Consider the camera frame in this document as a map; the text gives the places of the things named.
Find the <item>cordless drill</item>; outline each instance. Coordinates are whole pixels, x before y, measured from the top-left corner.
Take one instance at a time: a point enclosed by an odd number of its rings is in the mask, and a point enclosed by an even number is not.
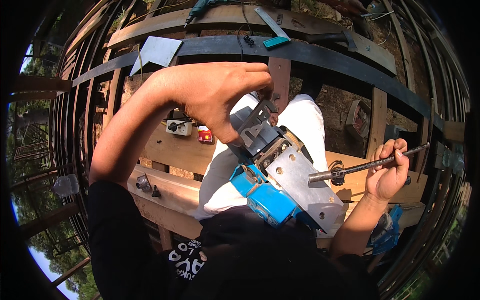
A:
[[[185,20],[185,27],[193,20],[193,18],[203,15],[208,6],[215,6],[220,4],[227,4],[228,2],[239,2],[237,0],[198,0],[192,10],[188,13],[187,20]]]

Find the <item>metal rod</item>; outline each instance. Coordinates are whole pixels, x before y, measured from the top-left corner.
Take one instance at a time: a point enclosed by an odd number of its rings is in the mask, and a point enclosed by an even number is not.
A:
[[[415,154],[417,152],[420,152],[424,149],[427,149],[428,147],[430,147],[430,143],[426,143],[426,144],[423,144],[421,146],[418,146],[418,147],[412,148],[410,150],[407,150],[403,153],[403,155],[409,156],[409,155]],[[361,164],[361,165],[358,165],[358,166],[353,166],[353,167],[349,167],[349,168],[345,168],[345,169],[341,169],[341,170],[333,170],[333,171],[329,170],[329,171],[309,174],[308,175],[308,180],[309,180],[309,182],[318,182],[318,181],[323,181],[323,180],[340,178],[340,177],[344,177],[345,175],[350,174],[350,173],[355,173],[355,172],[359,172],[359,171],[362,171],[362,170],[366,170],[368,168],[382,166],[382,165],[388,164],[388,163],[393,162],[393,161],[395,161],[395,156],[394,155],[389,156],[387,158],[378,159],[378,160],[375,160],[375,161],[371,161],[369,163],[365,163],[365,164]]]

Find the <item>hand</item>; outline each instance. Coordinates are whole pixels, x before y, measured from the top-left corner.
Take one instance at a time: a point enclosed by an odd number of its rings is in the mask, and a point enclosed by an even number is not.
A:
[[[359,0],[331,1],[331,6],[346,18],[360,17],[360,13],[368,13]]]
[[[395,151],[395,162],[398,166],[378,166],[368,170],[365,195],[371,199],[388,202],[407,180],[410,160],[402,154],[407,150],[407,142],[404,139],[388,140],[378,147],[372,154],[370,161],[387,158]]]
[[[259,91],[271,98],[272,77],[264,63],[211,62],[179,65],[157,73],[175,107],[205,124],[224,144],[241,144],[230,123],[230,111],[240,98]]]

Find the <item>dirt ground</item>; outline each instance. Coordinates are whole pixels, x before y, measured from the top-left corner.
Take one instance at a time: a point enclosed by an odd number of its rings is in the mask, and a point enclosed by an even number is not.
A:
[[[147,0],[145,2],[148,3],[148,7],[151,6],[150,0]],[[167,4],[171,5],[181,2],[183,1],[173,0],[169,1]],[[185,9],[187,7],[193,6],[193,4],[194,1],[187,2],[180,6],[171,8],[170,11]],[[379,2],[377,0],[374,0],[373,4],[378,5]],[[352,22],[349,19],[342,17],[342,20],[337,21],[335,19],[336,11],[328,5],[323,5],[323,3],[320,2],[310,0],[292,0],[292,10],[317,16],[319,18],[326,19],[327,21],[340,24],[348,29],[352,29]],[[390,21],[390,18],[387,16],[385,18],[371,21],[369,22],[369,24],[374,34],[374,42],[388,50],[395,57],[395,64],[397,70],[397,76],[395,77],[395,79],[397,79],[401,84],[406,85],[403,61],[396,38],[395,29]],[[181,39],[184,37],[184,34],[185,33],[175,33],[164,35],[164,37]],[[236,32],[231,30],[203,30],[201,35],[212,36],[234,34],[236,34]],[[409,44],[409,51],[414,70],[416,93],[427,103],[429,103],[430,96],[428,89],[428,79],[421,51],[416,42],[411,40],[408,36],[406,36],[406,38],[407,43]],[[146,80],[150,75],[151,73],[144,73],[143,80]],[[291,100],[298,93],[301,88],[301,83],[302,80],[299,78],[292,77],[290,79],[289,100]],[[132,77],[126,78],[121,100],[122,105],[126,101],[128,101],[128,99],[130,99],[130,97],[140,87],[141,84],[142,81],[140,75],[134,75]],[[323,114],[325,125],[325,149],[327,151],[338,152],[357,157],[365,157],[367,141],[364,140],[363,142],[360,142],[356,140],[345,129],[345,121],[352,101],[359,99],[363,100],[368,105],[371,104],[371,101],[369,99],[363,98],[359,95],[355,95],[353,93],[332,86],[323,86],[323,89],[315,100],[315,103],[318,105]],[[387,111],[387,124],[398,125],[411,132],[417,131],[417,124],[415,122],[409,120],[405,116],[402,116],[392,111],[391,109],[388,109]],[[96,127],[96,132],[99,136],[99,134],[101,133],[101,126],[99,126],[99,128]],[[140,162],[144,166],[152,166],[152,162],[147,159],[141,158]],[[192,172],[172,167],[170,168],[170,173],[187,178],[194,177],[194,174]]]

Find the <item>black shirt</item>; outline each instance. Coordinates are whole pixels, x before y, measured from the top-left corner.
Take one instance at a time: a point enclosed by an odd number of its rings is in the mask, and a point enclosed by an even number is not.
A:
[[[329,259],[294,219],[274,229],[237,206],[201,223],[198,238],[156,253],[130,193],[92,184],[90,250],[102,298],[379,299],[359,256]]]

